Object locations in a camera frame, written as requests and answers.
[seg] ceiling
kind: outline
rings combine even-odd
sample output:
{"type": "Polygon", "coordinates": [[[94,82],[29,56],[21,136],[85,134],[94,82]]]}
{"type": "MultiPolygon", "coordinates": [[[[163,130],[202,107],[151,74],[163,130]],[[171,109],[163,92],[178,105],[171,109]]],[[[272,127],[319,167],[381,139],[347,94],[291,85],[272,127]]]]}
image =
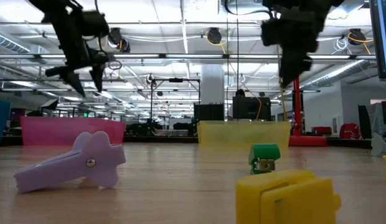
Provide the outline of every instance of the ceiling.
{"type": "MultiPolygon", "coordinates": [[[[85,9],[94,9],[93,0],[78,1],[85,9]]],[[[122,34],[128,39],[132,54],[276,54],[276,47],[265,47],[260,40],[260,23],[267,19],[267,14],[252,14],[249,16],[226,16],[219,13],[217,0],[99,0],[99,10],[106,15],[106,20],[110,27],[120,27],[122,34]],[[184,39],[184,26],[182,25],[182,15],[186,23],[186,38],[184,39]],[[218,27],[225,42],[224,49],[219,45],[211,45],[205,34],[210,27],[218,27]]],[[[32,7],[24,0],[0,0],[0,32],[7,37],[20,43],[21,45],[39,45],[46,49],[50,54],[61,54],[58,48],[58,40],[55,32],[50,25],[40,24],[43,14],[32,7]]],[[[338,55],[347,54],[345,50],[336,50],[336,41],[342,34],[347,34],[351,28],[360,28],[368,38],[372,38],[372,24],[369,9],[363,8],[355,10],[343,17],[331,17],[326,21],[324,31],[319,36],[319,55],[338,55]]],[[[92,47],[98,47],[97,40],[89,43],[92,47]]],[[[352,54],[364,54],[365,48],[360,46],[347,46],[352,54]]],[[[14,54],[14,52],[0,46],[0,54],[14,54]]],[[[63,60],[48,60],[47,65],[42,66],[28,60],[6,59],[0,61],[1,67],[17,68],[18,72],[13,71],[10,78],[39,78],[40,67],[42,72],[53,65],[63,63],[63,60]]],[[[278,66],[274,61],[242,61],[239,63],[238,73],[242,74],[242,81],[250,90],[277,90],[278,87],[278,66]]],[[[101,113],[115,111],[118,114],[128,114],[136,116],[147,114],[150,104],[147,100],[150,92],[133,92],[133,90],[147,88],[146,77],[152,74],[155,78],[191,78],[199,79],[201,65],[209,63],[201,60],[164,60],[146,59],[142,63],[140,59],[122,60],[124,67],[118,71],[106,69],[105,79],[116,80],[115,82],[105,82],[104,89],[124,89],[125,91],[108,91],[109,95],[95,95],[93,91],[88,93],[86,98],[78,96],[76,93],[46,91],[47,95],[66,95],[69,99],[62,99],[65,103],[91,103],[89,106],[93,110],[101,113]]],[[[226,61],[216,61],[227,70],[226,61]]],[[[301,81],[316,75],[320,71],[333,66],[337,62],[316,63],[310,72],[302,74],[301,81]]],[[[232,72],[237,69],[237,63],[229,65],[229,79],[233,79],[228,97],[234,95],[237,86],[237,77],[232,72]]],[[[89,69],[77,71],[81,79],[90,79],[89,69]]],[[[84,82],[84,87],[93,88],[92,82],[84,82]]],[[[69,86],[62,82],[45,83],[17,83],[7,82],[6,88],[44,88],[66,89],[69,86]]],[[[158,105],[154,114],[175,116],[191,115],[192,104],[198,99],[198,92],[192,84],[164,82],[159,90],[163,89],[190,89],[189,91],[166,92],[163,96],[156,96],[158,105]]]]}

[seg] wooden floor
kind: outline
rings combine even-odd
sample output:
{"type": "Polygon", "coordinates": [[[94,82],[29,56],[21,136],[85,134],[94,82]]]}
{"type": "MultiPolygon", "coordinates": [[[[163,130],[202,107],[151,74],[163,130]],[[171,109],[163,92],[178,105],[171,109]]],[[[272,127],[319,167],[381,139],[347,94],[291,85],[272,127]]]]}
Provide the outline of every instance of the wooden floor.
{"type": "MultiPolygon", "coordinates": [[[[2,223],[235,223],[235,181],[249,175],[247,151],[195,144],[126,144],[115,189],[78,179],[18,194],[13,178],[25,165],[67,149],[0,148],[2,223]]],[[[341,195],[338,223],[386,223],[385,167],[365,149],[291,148],[276,169],[309,169],[331,177],[341,195]]]]}

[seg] green block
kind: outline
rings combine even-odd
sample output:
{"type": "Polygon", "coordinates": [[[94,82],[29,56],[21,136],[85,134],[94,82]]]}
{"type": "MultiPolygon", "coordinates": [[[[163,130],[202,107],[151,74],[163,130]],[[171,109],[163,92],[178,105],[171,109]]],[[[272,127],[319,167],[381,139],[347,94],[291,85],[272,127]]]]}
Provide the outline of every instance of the green block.
{"type": "Polygon", "coordinates": [[[275,161],[280,159],[276,144],[254,144],[248,156],[251,174],[264,174],[275,170],[275,161]]]}

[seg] pink plastic container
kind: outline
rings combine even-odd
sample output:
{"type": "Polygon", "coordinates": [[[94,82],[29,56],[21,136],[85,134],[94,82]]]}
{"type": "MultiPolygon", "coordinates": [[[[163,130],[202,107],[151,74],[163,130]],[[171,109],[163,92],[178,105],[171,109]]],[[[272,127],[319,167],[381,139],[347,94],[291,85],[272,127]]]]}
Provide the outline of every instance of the pink plastic container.
{"type": "Polygon", "coordinates": [[[111,144],[122,144],[125,124],[100,118],[22,117],[23,145],[72,146],[83,132],[104,131],[111,144]]]}

